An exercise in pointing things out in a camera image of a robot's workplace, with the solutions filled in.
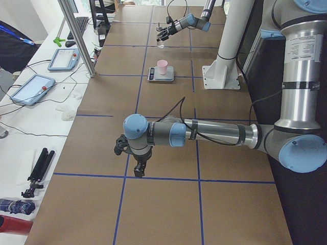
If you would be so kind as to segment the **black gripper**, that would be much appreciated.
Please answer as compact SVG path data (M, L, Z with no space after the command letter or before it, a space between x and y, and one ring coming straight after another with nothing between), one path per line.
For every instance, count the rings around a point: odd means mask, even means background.
M134 168L134 176L142 178L145 175L145 169L147 161L152 157L152 147L147 146L143 149L134 149L129 147L128 140L124 134L115 142L114 153L119 156L122 152L126 154L132 154L137 161L137 165Z
M167 23L167 27L156 27L157 34L157 42L165 41L169 38L169 35L176 34L177 31L177 21Z

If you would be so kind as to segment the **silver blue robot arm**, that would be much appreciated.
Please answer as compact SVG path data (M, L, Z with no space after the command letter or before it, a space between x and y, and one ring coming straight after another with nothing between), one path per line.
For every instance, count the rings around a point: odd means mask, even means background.
M123 122L115 154L132 155L137 161L134 174L141 178L155 145L178 147L188 139L205 139L260 150L293 172L315 171L326 162L326 142L315 120L325 33L326 1L264 1L261 37L286 40L279 120L246 126L169 114L148 121L132 114Z
M170 1L167 5L167 17L166 17L166 27L161 27L160 24L156 27L156 41L163 42L169 39L169 36L174 35L185 28L192 27L193 29L199 29L207 32L211 26L209 21L213 8L215 6L215 0L206 1L200 18L195 17L192 13L186 15L186 11L188 10L187 1L184 16L180 19L173 20L171 15L169 14L169 6L173 1Z

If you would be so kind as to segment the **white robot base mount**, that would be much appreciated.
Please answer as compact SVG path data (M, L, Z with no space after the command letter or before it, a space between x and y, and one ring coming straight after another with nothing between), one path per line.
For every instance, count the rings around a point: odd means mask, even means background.
M236 59L254 0L231 1L216 60L203 66L205 89L239 90Z

